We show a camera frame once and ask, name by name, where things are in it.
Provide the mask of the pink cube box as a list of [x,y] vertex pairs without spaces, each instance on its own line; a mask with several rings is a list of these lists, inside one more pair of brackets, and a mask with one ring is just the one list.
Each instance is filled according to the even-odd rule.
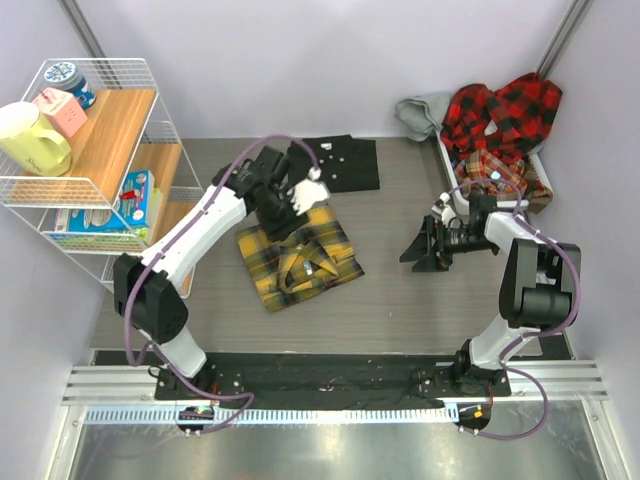
[[88,120],[75,96],[63,90],[47,87],[35,97],[33,103],[65,138],[73,137]]

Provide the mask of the brown plaid shirt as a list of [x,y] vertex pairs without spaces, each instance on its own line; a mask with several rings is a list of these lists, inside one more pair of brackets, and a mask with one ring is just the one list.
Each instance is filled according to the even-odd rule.
[[459,184],[464,184],[459,193],[465,200],[475,190],[495,196],[498,201],[516,201],[520,192],[522,201],[529,202],[529,209],[539,213],[554,198],[532,155],[506,164],[485,149],[477,150],[454,167],[454,176]]

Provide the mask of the green box on shelf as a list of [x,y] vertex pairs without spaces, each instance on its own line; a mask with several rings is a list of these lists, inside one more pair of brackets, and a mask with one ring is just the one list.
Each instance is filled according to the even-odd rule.
[[151,196],[150,206],[146,211],[145,224],[139,225],[135,228],[136,234],[146,245],[150,245],[152,243],[162,200],[163,194],[161,189],[154,188]]

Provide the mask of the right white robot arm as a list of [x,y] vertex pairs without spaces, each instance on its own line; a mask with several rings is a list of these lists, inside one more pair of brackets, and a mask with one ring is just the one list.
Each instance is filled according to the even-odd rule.
[[457,254],[504,253],[506,266],[498,313],[483,332],[455,353],[451,365],[416,373],[423,387],[460,396],[481,396],[506,382],[506,364],[535,338],[571,325],[579,302],[578,246],[557,243],[520,214],[502,212],[493,196],[478,191],[462,220],[446,194],[423,218],[421,228],[399,260],[415,273],[446,272]]

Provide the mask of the white laundry basket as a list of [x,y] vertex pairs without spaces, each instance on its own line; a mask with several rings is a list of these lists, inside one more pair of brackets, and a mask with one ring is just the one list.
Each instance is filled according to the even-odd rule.
[[[444,171],[446,174],[446,178],[448,180],[449,183],[449,187],[450,189],[453,189],[454,187],[458,186],[458,182],[454,173],[454,168],[452,165],[452,162],[450,160],[449,157],[449,153],[446,149],[446,146],[444,145],[444,143],[442,142],[441,138],[439,136],[436,137],[436,145],[439,151],[439,155],[441,158],[441,161],[443,163],[444,166]],[[550,180],[544,170],[544,167],[542,165],[541,159],[538,155],[537,152],[531,152],[529,154],[529,164],[532,166],[533,170],[535,171],[535,174],[538,178],[538,180],[541,182],[542,185],[544,185],[545,187],[548,187],[550,190],[553,190],[552,185],[550,183]],[[469,202],[468,200],[462,195],[462,193],[460,191],[456,191],[454,193],[452,193],[450,195],[451,197],[451,201],[453,203],[453,205],[455,206],[455,210],[457,213],[462,214],[462,215],[467,215],[469,213]],[[515,200],[508,200],[508,201],[498,201],[497,202],[497,206],[500,210],[509,210],[509,209],[513,209],[516,205],[516,201]]]

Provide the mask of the blue product box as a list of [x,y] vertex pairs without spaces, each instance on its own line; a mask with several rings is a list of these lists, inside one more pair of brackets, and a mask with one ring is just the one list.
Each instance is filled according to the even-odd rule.
[[145,224],[147,208],[155,187],[149,169],[129,172],[113,209],[57,209],[52,221],[54,233],[117,233]]

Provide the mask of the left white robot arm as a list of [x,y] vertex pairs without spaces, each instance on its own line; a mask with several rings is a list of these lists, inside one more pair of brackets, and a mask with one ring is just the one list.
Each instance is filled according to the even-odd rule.
[[177,371],[179,388],[190,398],[205,397],[213,385],[206,355],[186,325],[188,309],[179,292],[186,276],[232,227],[256,215],[271,240],[283,240],[308,220],[325,200],[321,170],[265,146],[254,158],[221,168],[195,206],[140,255],[121,254],[113,267],[114,309],[139,331]]

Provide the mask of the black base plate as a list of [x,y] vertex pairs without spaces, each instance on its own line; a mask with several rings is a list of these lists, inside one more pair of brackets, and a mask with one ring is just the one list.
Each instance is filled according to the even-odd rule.
[[503,370],[486,371],[466,354],[338,355],[215,353],[186,382],[160,371],[158,400],[221,398],[239,408],[253,394],[254,409],[377,410],[435,406],[447,398],[508,397]]

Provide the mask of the grey crumpled shirt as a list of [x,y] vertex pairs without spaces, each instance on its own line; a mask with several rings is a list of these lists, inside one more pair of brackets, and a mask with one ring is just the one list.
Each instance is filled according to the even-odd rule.
[[395,118],[410,140],[422,142],[441,132],[452,97],[450,92],[436,92],[405,98],[395,105]]

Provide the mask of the blue patterned tin can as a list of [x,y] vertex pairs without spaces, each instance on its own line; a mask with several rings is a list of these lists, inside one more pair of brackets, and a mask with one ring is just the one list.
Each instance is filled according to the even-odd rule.
[[71,93],[84,110],[90,108],[96,100],[89,82],[73,62],[60,61],[52,64],[44,71],[43,79],[49,87]]

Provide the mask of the yellow plaid long sleeve shirt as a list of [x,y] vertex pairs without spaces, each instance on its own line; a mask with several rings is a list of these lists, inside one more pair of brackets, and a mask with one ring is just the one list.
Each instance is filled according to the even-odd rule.
[[278,312],[364,275],[334,210],[307,212],[309,221],[282,241],[259,226],[236,233],[248,274],[264,307]]

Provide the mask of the red black plaid shirt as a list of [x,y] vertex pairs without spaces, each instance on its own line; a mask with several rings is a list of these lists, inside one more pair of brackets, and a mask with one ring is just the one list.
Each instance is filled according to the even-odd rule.
[[475,83],[452,97],[440,134],[449,158],[459,163],[486,150],[510,165],[550,136],[563,91],[537,73],[491,90]]

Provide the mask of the yellow green pitcher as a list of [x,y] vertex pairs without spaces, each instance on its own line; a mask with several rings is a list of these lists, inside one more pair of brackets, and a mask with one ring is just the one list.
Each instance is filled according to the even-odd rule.
[[38,176],[57,177],[71,166],[71,146],[39,108],[30,102],[3,106],[1,150],[24,170]]

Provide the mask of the folded black shirt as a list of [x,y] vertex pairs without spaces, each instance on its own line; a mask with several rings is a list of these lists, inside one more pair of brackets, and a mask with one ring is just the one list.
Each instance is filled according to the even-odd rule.
[[304,138],[318,160],[320,176],[330,193],[380,189],[376,142],[351,135]]

